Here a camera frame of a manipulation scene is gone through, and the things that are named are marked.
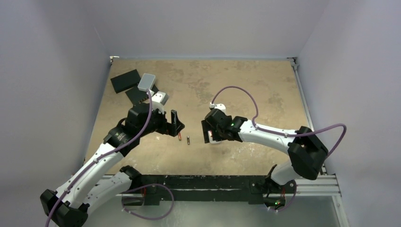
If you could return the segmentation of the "white red remote control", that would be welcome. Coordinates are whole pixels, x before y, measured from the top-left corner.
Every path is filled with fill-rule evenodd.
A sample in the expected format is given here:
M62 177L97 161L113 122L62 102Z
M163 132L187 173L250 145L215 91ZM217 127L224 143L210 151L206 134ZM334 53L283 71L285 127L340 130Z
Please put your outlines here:
M219 134L216 131L208 131L208 139L209 139L209 143L210 144L219 144L221 143L221 138L219 136Z

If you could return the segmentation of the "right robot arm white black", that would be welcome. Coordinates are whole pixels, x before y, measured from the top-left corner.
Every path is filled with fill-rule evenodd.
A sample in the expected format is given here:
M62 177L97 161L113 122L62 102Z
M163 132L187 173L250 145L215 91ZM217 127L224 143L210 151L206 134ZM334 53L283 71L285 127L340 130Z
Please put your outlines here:
M329 152L310 128L283 130L265 129L245 117L232 117L213 108L201 121L205 143L238 141L264 145L288 155L289 160L274 165L265 178L263 187L278 192L289 182L304 178L316 180Z

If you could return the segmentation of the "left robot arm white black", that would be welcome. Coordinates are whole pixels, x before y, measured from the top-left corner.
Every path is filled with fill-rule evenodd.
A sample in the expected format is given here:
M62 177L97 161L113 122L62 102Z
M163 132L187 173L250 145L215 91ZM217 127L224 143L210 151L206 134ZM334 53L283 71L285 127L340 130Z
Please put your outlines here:
M102 181L106 172L137 147L140 139L150 133L176 137L185 128L176 110L171 122L166 112L149 104L134 106L126 118L112 128L94 155L56 190L45 190L40 201L47 215L45 226L54 222L59 227L81 227L100 205L122 192L145 195L148 187L158 183L143 183L142 174L132 166Z

